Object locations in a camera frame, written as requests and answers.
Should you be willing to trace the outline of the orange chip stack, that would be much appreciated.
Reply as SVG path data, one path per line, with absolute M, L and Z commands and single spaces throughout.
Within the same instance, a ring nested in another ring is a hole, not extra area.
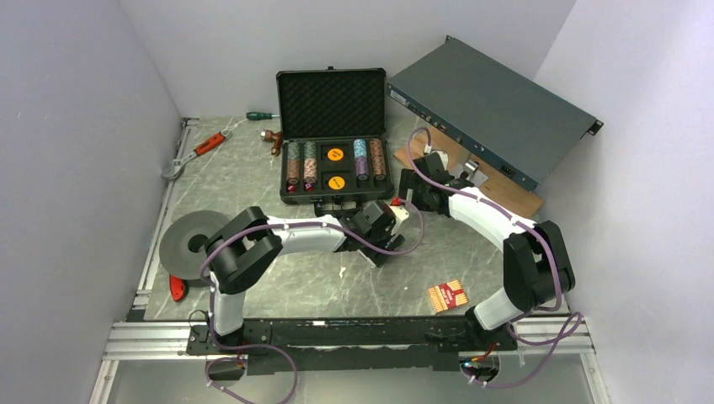
M 308 157 L 304 160 L 303 180 L 305 183 L 315 183 L 317 181 L 317 159 Z

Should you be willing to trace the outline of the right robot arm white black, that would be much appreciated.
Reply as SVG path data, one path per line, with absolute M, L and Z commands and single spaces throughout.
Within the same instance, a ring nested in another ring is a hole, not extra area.
M 517 215 L 489 199 L 473 182 L 455 177 L 441 158 L 431 153 L 400 174 L 399 195 L 419 210 L 459 221 L 486 237 L 503 254 L 503 285 L 472 307 L 474 317 L 464 326 L 464 338 L 484 349 L 497 328 L 524 314 L 542 310 L 551 300 L 562 301 L 576 284 L 558 225 Z

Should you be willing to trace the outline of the red playing card deck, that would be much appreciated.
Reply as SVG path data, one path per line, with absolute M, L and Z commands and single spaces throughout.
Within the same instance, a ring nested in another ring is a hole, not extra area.
M 469 302 L 461 281 L 451 280 L 428 288 L 427 296 L 435 314 L 464 306 Z

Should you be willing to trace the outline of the blue yellow chip stack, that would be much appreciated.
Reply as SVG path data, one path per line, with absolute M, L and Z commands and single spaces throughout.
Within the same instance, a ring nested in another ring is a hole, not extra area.
M 317 159 L 317 143 L 314 141 L 308 141 L 304 143 L 304 158 L 306 160 L 312 159 L 316 160 Z

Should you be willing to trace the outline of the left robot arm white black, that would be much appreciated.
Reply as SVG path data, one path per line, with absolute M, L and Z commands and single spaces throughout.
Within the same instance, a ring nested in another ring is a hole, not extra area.
M 240 346 L 246 292 L 276 258 L 358 251 L 381 266 L 403 244 L 400 227 L 409 216 L 404 206 L 382 201 L 370 202 L 353 215 L 324 215 L 312 221 L 268 216 L 259 207 L 246 209 L 205 243 L 200 277 L 211 292 L 209 343 L 223 354 Z

